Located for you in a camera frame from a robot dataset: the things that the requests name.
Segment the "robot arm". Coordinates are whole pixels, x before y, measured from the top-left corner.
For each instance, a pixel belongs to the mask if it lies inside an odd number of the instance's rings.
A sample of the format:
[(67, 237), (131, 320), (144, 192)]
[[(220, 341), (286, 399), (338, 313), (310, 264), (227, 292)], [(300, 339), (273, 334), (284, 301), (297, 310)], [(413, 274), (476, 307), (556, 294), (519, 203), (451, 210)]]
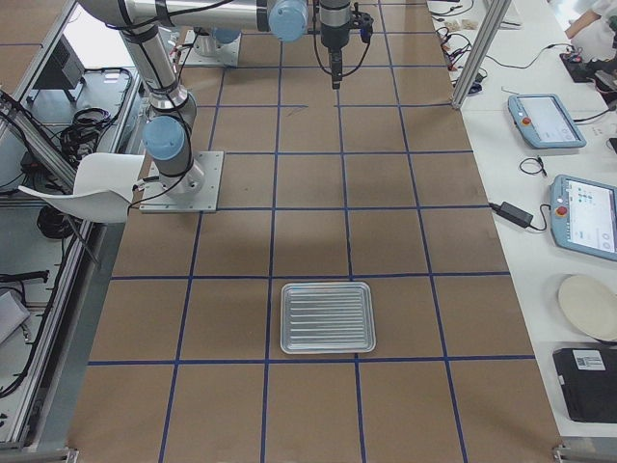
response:
[(191, 132), (196, 103), (180, 83), (179, 72), (159, 34), (159, 28), (190, 27), (209, 35), (219, 31), (240, 33), (255, 30), (270, 33), (279, 41), (296, 41), (308, 28), (309, 15), (320, 21), (319, 35), (328, 50), (332, 86), (344, 77), (342, 49), (356, 27), (348, 1), (81, 1), (91, 16), (121, 34), (129, 56), (144, 79), (154, 119), (144, 135), (167, 131), (180, 136), (164, 146), (171, 151), (149, 149), (161, 181), (172, 186), (197, 173)]
[(223, 45), (233, 43), (241, 35), (240, 30), (226, 28), (194, 28), (193, 50), (198, 55), (214, 58)]

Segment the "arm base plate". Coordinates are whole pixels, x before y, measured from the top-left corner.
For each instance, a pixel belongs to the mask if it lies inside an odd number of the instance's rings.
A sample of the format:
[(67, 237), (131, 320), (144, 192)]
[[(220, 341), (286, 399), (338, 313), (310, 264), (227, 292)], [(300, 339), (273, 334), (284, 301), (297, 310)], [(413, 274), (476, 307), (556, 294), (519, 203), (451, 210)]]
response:
[(178, 63), (186, 67), (235, 68), (238, 64), (240, 41), (239, 30), (190, 29), (184, 42), (178, 47), (181, 52)]
[(176, 178), (161, 176), (152, 162), (148, 175), (159, 177), (145, 185), (144, 213), (215, 212), (217, 210), (225, 154), (222, 151), (194, 151), (194, 164), (179, 185)]

